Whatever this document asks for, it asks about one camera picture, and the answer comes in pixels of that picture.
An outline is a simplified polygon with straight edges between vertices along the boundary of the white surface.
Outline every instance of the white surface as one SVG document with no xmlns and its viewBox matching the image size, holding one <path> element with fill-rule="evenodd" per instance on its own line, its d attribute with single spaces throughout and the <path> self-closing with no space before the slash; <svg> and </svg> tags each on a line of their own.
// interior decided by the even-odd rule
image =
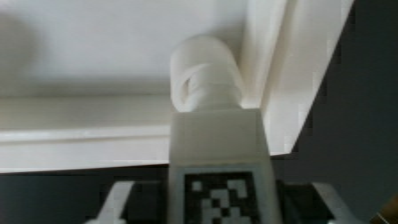
<svg viewBox="0 0 398 224">
<path fill-rule="evenodd" d="M 238 56 L 245 8 L 247 0 L 0 0 L 0 95 L 167 94 L 188 37 L 217 36 Z"/>
<path fill-rule="evenodd" d="M 224 0 L 0 0 L 0 95 L 167 93 L 169 57 L 185 38 L 215 35 L 238 55 L 245 36 L 240 68 L 252 93 L 243 106 L 261 105 L 270 154 L 284 154 L 307 117 L 350 5 L 352 0 L 231 0 L 227 7 Z M 0 99 L 0 171 L 167 162 L 169 134 L 158 134 L 171 124 L 169 93 L 163 97 L 165 107 L 151 98 L 128 106 L 117 99 L 114 104 L 112 97 L 103 103 L 96 103 L 100 98 L 91 103 L 80 97 Z M 142 135 L 140 128 L 151 136 L 130 138 Z"/>
</svg>

